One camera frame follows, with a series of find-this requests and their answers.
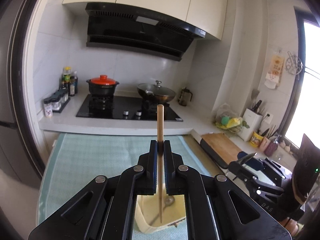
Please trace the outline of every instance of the window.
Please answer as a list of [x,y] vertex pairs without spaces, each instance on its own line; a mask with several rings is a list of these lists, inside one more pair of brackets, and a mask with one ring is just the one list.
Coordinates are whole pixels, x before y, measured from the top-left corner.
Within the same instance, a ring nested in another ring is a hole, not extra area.
[[280,126],[285,139],[301,145],[305,133],[320,147],[320,27],[308,13],[296,11],[299,33],[299,58],[303,70],[296,77],[289,106]]

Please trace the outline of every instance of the range hood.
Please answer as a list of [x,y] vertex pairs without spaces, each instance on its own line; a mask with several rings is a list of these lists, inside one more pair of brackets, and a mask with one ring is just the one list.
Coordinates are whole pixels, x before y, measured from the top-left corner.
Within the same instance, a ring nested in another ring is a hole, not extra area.
[[125,49],[180,61],[205,31],[182,20],[125,4],[91,2],[87,47]]

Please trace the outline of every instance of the blue cloth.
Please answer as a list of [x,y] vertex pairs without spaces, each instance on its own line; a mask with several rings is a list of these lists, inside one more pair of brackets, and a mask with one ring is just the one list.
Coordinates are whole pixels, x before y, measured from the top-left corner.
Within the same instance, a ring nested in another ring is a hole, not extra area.
[[[60,208],[79,190],[98,175],[108,178],[120,175],[134,166],[141,154],[149,152],[150,141],[155,136],[106,136],[60,134],[42,180],[38,224]],[[165,136],[172,151],[180,154],[183,162],[201,174],[210,175],[182,136]],[[134,225],[132,239],[187,239],[186,221],[177,228],[144,234]]]

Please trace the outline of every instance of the pot handle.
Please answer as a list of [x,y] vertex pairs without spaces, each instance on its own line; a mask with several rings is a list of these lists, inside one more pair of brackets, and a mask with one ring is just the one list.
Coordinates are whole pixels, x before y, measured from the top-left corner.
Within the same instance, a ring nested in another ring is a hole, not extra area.
[[154,96],[154,94],[153,94],[152,91],[145,90],[145,93],[146,93],[148,96]]

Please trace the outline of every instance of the gas stove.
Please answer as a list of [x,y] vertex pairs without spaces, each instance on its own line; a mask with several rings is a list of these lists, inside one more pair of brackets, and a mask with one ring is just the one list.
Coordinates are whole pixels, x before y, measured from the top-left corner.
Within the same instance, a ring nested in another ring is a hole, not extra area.
[[[156,121],[157,104],[142,98],[120,96],[102,98],[89,94],[76,117]],[[164,120],[183,122],[169,104],[164,105]]]

